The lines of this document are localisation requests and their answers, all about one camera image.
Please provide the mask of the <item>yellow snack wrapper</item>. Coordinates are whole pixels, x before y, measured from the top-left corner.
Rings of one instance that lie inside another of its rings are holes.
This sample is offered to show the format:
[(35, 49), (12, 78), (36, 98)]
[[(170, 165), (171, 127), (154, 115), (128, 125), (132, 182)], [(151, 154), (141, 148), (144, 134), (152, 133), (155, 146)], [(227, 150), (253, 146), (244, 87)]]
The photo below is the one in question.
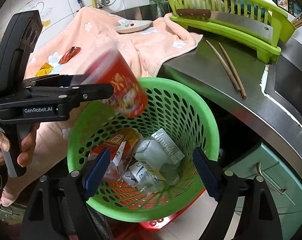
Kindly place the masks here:
[(53, 66), (48, 64), (47, 62), (41, 66), (41, 68), (38, 70), (38, 72), (35, 74), (35, 77), (40, 77), (40, 76), (46, 76), (51, 73), (53, 70)]

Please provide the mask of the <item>red snack wrapper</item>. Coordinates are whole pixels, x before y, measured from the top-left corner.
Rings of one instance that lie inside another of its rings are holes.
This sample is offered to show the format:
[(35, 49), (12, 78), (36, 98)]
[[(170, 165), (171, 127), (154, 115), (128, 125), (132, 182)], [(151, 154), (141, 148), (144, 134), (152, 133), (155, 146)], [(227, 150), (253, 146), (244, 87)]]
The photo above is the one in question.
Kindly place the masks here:
[(81, 51), (80, 47), (72, 46), (60, 59), (59, 64), (65, 64)]

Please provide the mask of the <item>red snack can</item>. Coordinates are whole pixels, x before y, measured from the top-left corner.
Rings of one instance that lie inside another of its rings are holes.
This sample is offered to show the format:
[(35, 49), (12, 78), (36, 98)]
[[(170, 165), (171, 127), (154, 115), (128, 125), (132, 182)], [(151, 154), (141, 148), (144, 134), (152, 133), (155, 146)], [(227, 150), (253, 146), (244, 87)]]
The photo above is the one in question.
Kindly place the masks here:
[(80, 77), (73, 79), (77, 85), (111, 84), (112, 95), (101, 101), (118, 113), (136, 117), (147, 107), (144, 89), (114, 43), (107, 43), (100, 46), (98, 52), (89, 53), (77, 74)]

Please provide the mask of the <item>clear square plastic bottle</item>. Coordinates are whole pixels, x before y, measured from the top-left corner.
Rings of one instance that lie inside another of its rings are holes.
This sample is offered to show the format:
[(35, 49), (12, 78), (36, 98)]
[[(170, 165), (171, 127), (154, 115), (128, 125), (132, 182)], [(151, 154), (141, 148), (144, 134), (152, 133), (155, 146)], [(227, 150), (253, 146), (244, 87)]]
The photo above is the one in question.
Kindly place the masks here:
[(154, 138), (143, 138), (135, 147), (134, 158), (138, 160), (157, 180), (175, 185), (180, 177), (176, 165)]

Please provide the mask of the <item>yellow tea bottle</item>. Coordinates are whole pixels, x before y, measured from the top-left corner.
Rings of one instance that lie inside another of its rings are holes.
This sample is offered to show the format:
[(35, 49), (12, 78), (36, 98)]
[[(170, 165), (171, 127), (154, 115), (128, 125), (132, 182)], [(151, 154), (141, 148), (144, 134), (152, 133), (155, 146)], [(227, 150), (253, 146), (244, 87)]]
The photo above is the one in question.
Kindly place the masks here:
[(89, 160), (99, 155), (105, 148), (110, 152), (110, 164), (103, 176), (106, 181), (121, 180), (131, 160), (133, 150), (142, 135), (135, 128), (123, 128), (90, 152)]

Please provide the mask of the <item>white milk carton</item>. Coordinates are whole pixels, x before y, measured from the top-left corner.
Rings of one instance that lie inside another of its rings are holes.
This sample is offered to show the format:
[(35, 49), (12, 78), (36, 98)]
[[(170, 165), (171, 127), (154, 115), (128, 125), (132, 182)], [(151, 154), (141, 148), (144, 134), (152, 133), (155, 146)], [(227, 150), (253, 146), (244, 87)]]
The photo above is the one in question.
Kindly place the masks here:
[(175, 144), (171, 137), (165, 132), (163, 128), (157, 130), (151, 135), (163, 148), (164, 152), (168, 155), (172, 163), (178, 167), (184, 159), (185, 155), (180, 148)]

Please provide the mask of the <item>peach flower towel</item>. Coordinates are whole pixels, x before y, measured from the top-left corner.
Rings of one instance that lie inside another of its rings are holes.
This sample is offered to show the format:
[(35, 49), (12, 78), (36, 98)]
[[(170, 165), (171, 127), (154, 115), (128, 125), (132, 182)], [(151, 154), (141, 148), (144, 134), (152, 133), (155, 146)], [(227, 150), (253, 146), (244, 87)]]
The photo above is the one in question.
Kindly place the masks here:
[[(156, 77), (164, 62), (197, 48), (203, 39), (202, 35), (190, 33), (173, 22), (170, 14), (158, 18), (144, 31), (118, 34), (114, 28), (125, 22), (126, 19), (103, 10), (82, 8), (60, 34), (31, 54), (25, 78), (34, 77), (44, 63), (53, 64), (55, 56), (62, 56), (72, 46), (81, 48), (81, 51), (62, 64), (58, 73), (81, 74), (113, 44), (137, 78)], [(39, 125), (35, 153), (27, 161), (26, 174), (8, 179), (0, 199), (2, 206), (10, 206), (29, 184), (66, 157), (71, 129), (85, 106), (86, 103), (82, 103), (73, 109), (67, 121)]]

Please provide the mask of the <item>white ceramic saucer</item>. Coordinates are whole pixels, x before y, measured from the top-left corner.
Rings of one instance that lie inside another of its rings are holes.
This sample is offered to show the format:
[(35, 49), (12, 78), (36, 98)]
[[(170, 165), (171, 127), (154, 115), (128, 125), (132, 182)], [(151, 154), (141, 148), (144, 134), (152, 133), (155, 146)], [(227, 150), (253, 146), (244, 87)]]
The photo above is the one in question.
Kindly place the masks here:
[(119, 20), (119, 26), (115, 27), (115, 31), (119, 34), (129, 34), (147, 29), (153, 23), (150, 20)]

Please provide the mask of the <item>red plastic stool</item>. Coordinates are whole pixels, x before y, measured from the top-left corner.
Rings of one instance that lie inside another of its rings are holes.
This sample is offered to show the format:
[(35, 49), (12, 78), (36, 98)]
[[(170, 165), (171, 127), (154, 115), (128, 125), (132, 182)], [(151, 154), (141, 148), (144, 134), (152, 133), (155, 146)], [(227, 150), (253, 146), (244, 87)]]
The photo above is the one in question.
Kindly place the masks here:
[(164, 229), (168, 224), (175, 221), (180, 215), (182, 215), (205, 191), (206, 189), (202, 189), (201, 192), (194, 198), (194, 200), (192, 200), (190, 204), (185, 206), (180, 211), (161, 219), (139, 223), (140, 226), (142, 226), (146, 230), (154, 231), (154, 232)]

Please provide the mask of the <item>teal cabinet drawer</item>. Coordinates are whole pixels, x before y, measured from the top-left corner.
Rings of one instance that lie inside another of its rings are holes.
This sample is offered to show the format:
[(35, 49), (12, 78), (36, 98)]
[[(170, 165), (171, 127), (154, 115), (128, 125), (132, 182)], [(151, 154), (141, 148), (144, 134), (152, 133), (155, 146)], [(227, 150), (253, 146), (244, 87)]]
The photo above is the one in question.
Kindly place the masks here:
[(278, 211), (283, 239), (291, 239), (302, 225), (302, 184), (291, 169), (265, 144), (228, 167), (241, 178), (266, 180)]

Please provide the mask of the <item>dark utensil holder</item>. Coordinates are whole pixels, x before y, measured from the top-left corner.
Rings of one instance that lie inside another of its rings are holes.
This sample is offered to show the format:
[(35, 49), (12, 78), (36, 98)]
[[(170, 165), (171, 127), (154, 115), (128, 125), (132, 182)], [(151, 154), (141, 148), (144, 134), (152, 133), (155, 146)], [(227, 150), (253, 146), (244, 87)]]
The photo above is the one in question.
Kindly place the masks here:
[(149, 3), (155, 6), (155, 15), (157, 18), (164, 17), (172, 11), (167, 0), (149, 0)]

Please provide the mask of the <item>brown chopstick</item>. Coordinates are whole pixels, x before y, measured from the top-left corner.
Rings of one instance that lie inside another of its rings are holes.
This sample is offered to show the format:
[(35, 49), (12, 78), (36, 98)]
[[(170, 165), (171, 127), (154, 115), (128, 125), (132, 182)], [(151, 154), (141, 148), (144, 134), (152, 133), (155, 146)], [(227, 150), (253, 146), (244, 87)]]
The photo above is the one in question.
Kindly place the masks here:
[(215, 53), (215, 55), (217, 56), (217, 58), (219, 59), (219, 61), (222, 63), (224, 70), (227, 72), (228, 77), (230, 78), (235, 90), (237, 92), (240, 92), (240, 86), (238, 85), (234, 75), (232, 74), (229, 66), (227, 65), (227, 63), (225, 62), (225, 60), (223, 59), (223, 57), (219, 54), (219, 52), (214, 48), (214, 46), (208, 41), (206, 40), (207, 44), (210, 46), (210, 48), (212, 49), (212, 51)]
[(225, 48), (223, 47), (223, 45), (222, 45), (220, 42), (219, 42), (219, 46), (220, 46), (220, 48), (221, 48), (221, 50), (222, 50), (224, 56), (225, 56), (226, 59), (227, 59), (227, 62), (228, 62), (228, 64), (229, 64), (229, 67), (231, 68), (231, 71), (232, 71), (232, 73), (233, 73), (233, 75), (234, 75), (234, 77), (235, 77), (235, 80), (237, 81), (237, 83), (238, 83), (238, 85), (239, 85), (239, 87), (240, 87), (240, 93), (241, 93), (242, 98), (243, 98), (244, 100), (247, 99), (246, 91), (245, 91), (245, 89), (244, 89), (244, 86), (243, 86), (243, 84), (242, 84), (242, 81), (241, 81), (241, 79), (240, 79), (240, 76), (238, 75), (238, 72), (236, 71), (236, 68), (234, 67), (234, 64), (233, 64), (231, 58), (229, 57), (227, 51), (225, 50)]

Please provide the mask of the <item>steel sink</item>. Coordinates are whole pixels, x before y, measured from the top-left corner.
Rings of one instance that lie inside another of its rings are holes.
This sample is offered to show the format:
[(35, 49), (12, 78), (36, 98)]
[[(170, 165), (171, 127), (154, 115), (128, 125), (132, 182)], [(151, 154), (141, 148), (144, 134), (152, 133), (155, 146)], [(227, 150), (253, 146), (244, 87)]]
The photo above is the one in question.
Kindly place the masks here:
[(260, 81), (263, 95), (302, 129), (302, 71), (285, 58), (267, 64)]

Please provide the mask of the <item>green dish rack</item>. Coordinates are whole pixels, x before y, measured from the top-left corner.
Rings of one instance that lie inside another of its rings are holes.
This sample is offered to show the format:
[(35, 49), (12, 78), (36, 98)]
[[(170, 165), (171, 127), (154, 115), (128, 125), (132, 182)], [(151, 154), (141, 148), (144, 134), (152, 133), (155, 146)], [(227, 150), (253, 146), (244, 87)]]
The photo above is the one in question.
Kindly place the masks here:
[(263, 0), (167, 0), (171, 20), (239, 42), (257, 52), (263, 63), (276, 62), (278, 42), (287, 42), (296, 28), (288, 14)]

